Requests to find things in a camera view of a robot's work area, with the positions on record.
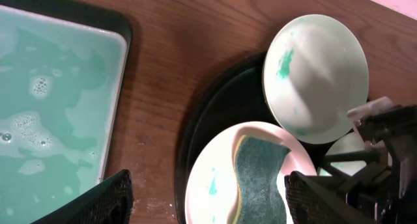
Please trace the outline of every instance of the sponge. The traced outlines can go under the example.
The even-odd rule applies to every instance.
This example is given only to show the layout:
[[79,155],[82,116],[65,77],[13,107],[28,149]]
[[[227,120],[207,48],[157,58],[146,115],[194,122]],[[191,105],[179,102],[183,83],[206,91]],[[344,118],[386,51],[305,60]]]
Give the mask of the sponge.
[[276,179],[287,147],[242,136],[235,149],[238,208],[233,223],[286,223],[285,206]]

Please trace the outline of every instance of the green water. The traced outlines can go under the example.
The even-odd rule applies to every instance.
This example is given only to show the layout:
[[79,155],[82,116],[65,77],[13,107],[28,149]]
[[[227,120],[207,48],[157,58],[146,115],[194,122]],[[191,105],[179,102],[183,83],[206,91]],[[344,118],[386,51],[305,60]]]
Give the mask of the green water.
[[0,223],[100,180],[125,51],[115,34],[0,7]]

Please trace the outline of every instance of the scrub pad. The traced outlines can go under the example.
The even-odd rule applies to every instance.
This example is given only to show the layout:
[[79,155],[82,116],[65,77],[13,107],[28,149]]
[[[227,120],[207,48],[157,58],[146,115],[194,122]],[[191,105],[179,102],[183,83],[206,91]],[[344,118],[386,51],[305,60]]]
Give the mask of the scrub pad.
[[289,152],[287,147],[255,137],[239,139],[234,157],[238,208],[233,223],[286,223],[276,179]]

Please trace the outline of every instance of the brown wooden surface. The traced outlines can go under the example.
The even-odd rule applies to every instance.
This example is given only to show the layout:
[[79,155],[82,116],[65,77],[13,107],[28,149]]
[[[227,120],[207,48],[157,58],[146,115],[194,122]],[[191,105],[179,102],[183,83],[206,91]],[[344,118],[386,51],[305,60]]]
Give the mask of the brown wooden surface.
[[131,223],[175,223],[175,147],[208,84],[268,48],[287,22],[326,14],[359,39],[369,97],[417,104],[417,21],[368,0],[79,0],[123,13],[134,40],[124,75],[107,176],[129,169]]

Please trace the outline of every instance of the black tray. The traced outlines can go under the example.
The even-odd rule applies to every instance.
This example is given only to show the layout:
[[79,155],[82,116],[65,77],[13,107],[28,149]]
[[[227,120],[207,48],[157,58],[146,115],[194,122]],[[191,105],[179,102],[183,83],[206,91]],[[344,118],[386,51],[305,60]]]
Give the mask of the black tray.
[[[265,103],[262,67],[266,52],[246,57],[228,69],[208,88],[183,132],[175,165],[175,202],[179,223],[185,222],[184,200],[188,177],[200,152],[230,126],[263,121],[279,126]],[[301,142],[317,168],[334,142]]]

